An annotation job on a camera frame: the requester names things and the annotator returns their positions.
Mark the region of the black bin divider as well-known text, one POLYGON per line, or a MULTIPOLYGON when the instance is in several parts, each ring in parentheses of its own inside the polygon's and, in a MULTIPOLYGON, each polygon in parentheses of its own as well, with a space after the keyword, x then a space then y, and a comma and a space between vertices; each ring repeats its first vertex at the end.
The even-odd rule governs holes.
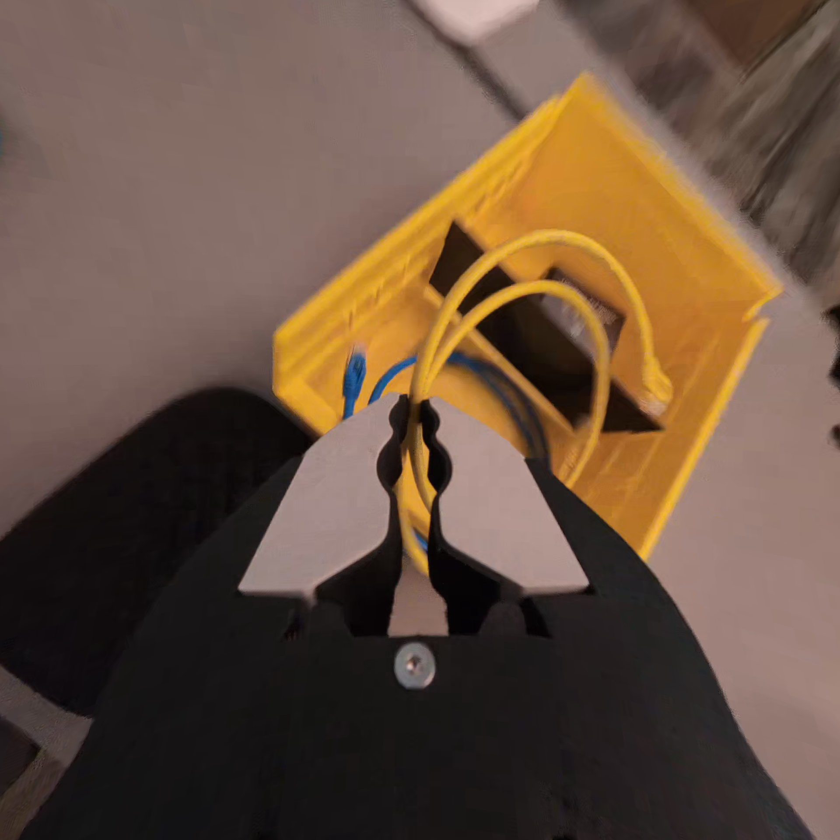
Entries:
MULTIPOLYGON (((446 297, 457 279, 483 254, 477 242, 452 222, 430 277, 431 287, 446 297)), ((614 355, 627 322, 626 307, 615 308, 591 294, 556 266, 549 268, 545 279, 558 280, 582 294, 595 310, 614 355)), ((458 311, 468 312, 514 282, 500 266, 492 269, 467 294, 458 311)), ((581 316, 567 302, 545 295, 520 298, 485 318, 478 331, 573 427, 588 418, 594 344, 581 316)), ((613 377, 603 431, 641 434, 663 429, 613 377)))

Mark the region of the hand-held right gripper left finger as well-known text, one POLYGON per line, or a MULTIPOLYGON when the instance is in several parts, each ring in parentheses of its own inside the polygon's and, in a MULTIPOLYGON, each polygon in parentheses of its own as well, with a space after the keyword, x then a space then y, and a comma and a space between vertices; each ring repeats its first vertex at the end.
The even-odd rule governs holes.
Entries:
POLYGON ((238 591, 338 607, 354 636, 385 636, 403 570, 395 486, 404 397, 390 394, 301 457, 238 591))

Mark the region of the yellow plastic bin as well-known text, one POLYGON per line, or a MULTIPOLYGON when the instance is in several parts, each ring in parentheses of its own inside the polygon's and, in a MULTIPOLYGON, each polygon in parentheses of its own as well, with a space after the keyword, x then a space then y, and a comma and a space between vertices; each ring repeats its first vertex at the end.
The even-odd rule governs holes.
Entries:
POLYGON ((514 281, 558 267, 626 314, 611 372, 662 430, 603 430, 574 492, 648 560, 745 372, 781 292, 734 233, 598 82, 548 100, 345 267, 274 336, 272 391, 315 434, 340 421, 345 360, 376 380, 422 346, 442 295, 429 281, 452 223, 482 249, 566 229, 609 251, 644 304, 644 327, 600 258, 567 245, 501 264, 514 281))

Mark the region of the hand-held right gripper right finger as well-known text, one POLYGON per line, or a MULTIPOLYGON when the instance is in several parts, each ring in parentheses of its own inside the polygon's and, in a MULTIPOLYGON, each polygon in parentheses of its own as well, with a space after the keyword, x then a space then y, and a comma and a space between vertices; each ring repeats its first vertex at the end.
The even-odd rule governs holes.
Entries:
POLYGON ((477 635, 498 604, 578 595, 590 582, 530 469, 505 438, 433 397, 421 409, 433 488, 428 567, 448 633, 477 635))

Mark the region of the black round mat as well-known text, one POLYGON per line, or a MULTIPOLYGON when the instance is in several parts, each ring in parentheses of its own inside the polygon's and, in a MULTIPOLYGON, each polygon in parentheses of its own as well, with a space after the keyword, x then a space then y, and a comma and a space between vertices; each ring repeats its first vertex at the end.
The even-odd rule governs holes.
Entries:
POLYGON ((92 717, 183 562, 313 439, 277 404, 233 387, 139 422, 2 537, 2 666, 92 717))

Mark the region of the white object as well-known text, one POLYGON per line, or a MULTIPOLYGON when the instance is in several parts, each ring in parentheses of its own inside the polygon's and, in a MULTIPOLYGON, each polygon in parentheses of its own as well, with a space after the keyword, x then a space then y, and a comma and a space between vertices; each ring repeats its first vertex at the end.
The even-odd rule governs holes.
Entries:
POLYGON ((445 38, 475 46, 529 16, 540 1, 411 1, 409 4, 445 38))

